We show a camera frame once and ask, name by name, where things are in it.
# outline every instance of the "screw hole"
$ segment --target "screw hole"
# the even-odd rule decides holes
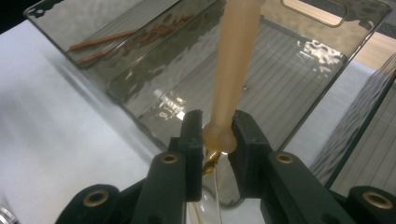
[[[108,199],[108,192],[104,189],[94,190],[87,194],[84,198],[84,205],[87,207],[95,207],[105,203]]]
[[[174,163],[177,160],[178,160],[178,157],[175,155],[166,155],[166,156],[162,157],[163,163],[167,163],[167,164]]]
[[[377,208],[391,209],[393,207],[393,204],[389,199],[373,191],[366,191],[362,196],[367,203]]]
[[[282,163],[290,164],[294,162],[293,157],[285,154],[279,154],[276,156],[276,159]]]

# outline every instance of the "black plastic part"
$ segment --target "black plastic part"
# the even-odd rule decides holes
[[[185,223],[186,160],[176,152],[154,157],[131,224]]]
[[[289,223],[355,223],[296,156],[270,153],[264,169]]]
[[[256,121],[248,113],[237,110],[233,117],[236,151],[228,155],[239,193],[243,198],[262,196],[262,163],[273,150]]]
[[[357,223],[396,223],[396,197],[382,189],[373,187],[351,189],[345,209]]]
[[[177,152],[186,158],[186,201],[198,202],[202,195],[202,162],[203,136],[202,136],[202,111],[193,110],[186,113],[181,125],[180,137],[177,143]]]
[[[78,193],[66,206],[56,224],[119,223],[119,190],[109,185],[90,186]]]
[[[131,222],[134,208],[139,199],[140,192],[145,184],[146,179],[142,179],[128,189],[120,192],[118,210],[120,212],[120,224],[128,224]]]

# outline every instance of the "white surface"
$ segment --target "white surface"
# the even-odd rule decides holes
[[[0,35],[0,193],[21,223],[54,223],[90,185],[127,188],[159,152],[76,73],[28,21]]]

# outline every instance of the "tan handle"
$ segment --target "tan handle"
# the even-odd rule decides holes
[[[204,143],[213,151],[233,152],[231,130],[261,15],[259,0],[228,0],[220,34],[212,114],[204,127]]]

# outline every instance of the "brown rod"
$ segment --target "brown rod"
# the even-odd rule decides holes
[[[106,54],[108,54],[111,51],[111,49],[107,49],[98,53],[95,53],[91,56],[82,58],[80,60],[77,61],[78,64],[84,64],[84,63],[92,63],[100,58],[102,58],[103,56],[105,56]]]
[[[77,44],[77,45],[73,45],[71,46],[69,49],[70,51],[78,51],[78,50],[82,50],[82,49],[87,49],[96,45],[101,45],[104,44],[106,42],[110,42],[110,41],[114,41],[114,40],[118,40],[124,37],[128,37],[130,35],[133,35],[134,33],[136,33],[138,29],[134,29],[131,31],[127,31],[127,32],[123,32],[123,33],[119,33],[116,35],[109,35],[109,36],[105,36],[102,38],[98,38],[98,39],[94,39],[94,40],[89,40],[87,42],[83,42],[81,44]]]

